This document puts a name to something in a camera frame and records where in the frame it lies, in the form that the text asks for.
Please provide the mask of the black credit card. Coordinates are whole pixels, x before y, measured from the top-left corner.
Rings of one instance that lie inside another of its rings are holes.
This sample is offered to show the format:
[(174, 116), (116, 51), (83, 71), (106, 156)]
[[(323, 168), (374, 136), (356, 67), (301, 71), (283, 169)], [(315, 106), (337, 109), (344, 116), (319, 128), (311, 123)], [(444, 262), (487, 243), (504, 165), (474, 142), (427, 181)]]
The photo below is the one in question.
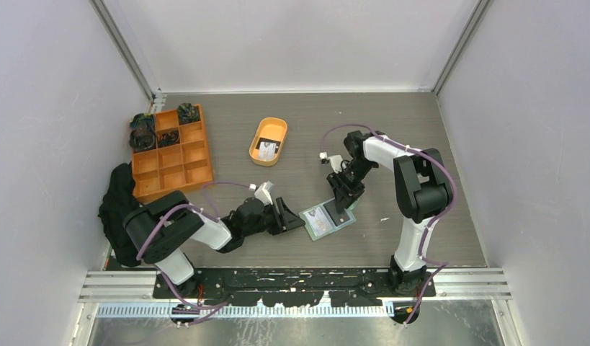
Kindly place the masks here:
[(321, 206), (328, 216), (328, 219), (333, 223), (336, 229), (345, 227), (356, 221), (356, 218), (350, 210), (338, 210), (336, 201), (334, 199), (327, 200)]

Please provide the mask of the silver credit card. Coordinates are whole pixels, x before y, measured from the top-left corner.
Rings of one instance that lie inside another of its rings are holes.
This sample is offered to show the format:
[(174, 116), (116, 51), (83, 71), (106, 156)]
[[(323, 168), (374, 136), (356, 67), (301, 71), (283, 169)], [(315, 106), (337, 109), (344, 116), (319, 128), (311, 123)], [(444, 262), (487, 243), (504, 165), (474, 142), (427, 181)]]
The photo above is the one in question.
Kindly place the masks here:
[(321, 205), (304, 211), (303, 218), (306, 221), (307, 230), (313, 238), (322, 237), (334, 228)]

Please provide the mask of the green card holder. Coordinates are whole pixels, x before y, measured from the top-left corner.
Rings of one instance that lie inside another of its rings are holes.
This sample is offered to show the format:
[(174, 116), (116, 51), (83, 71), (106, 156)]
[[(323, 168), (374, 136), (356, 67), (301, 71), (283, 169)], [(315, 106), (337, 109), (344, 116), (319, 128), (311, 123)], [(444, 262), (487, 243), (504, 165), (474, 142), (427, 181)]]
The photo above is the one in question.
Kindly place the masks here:
[(338, 211), (334, 198), (301, 211), (298, 216), (304, 221), (304, 228), (311, 241), (333, 234), (357, 220), (351, 209)]

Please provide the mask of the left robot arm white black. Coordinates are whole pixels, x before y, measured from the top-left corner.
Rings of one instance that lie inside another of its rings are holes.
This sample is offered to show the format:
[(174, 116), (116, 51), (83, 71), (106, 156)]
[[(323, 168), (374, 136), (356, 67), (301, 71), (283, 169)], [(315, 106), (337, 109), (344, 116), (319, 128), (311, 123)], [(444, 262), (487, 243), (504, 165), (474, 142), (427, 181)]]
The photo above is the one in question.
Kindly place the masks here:
[(139, 207), (122, 222), (136, 248), (137, 260), (155, 266), (164, 285), (183, 298), (193, 296), (200, 286), (195, 266), (181, 249), (186, 241), (228, 253), (248, 236), (263, 232), (275, 236), (304, 225), (282, 198), (273, 200), (257, 193), (228, 215), (213, 218), (179, 190)]

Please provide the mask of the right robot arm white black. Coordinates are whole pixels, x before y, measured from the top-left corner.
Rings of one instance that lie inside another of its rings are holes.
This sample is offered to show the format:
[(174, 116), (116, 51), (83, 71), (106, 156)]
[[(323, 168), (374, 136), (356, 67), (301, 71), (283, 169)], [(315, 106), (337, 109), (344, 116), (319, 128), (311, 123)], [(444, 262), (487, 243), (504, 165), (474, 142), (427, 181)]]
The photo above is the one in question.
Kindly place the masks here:
[(403, 228), (398, 248), (390, 258), (387, 282), (396, 295), (407, 296), (429, 278), (427, 243), (435, 224), (455, 201), (455, 182), (435, 148), (411, 148), (373, 130), (348, 133), (344, 146), (349, 160), (330, 156), (324, 150), (319, 154), (321, 163), (330, 164), (333, 170), (327, 180), (338, 211), (359, 200), (365, 191), (363, 179), (372, 169), (385, 167), (393, 173)]

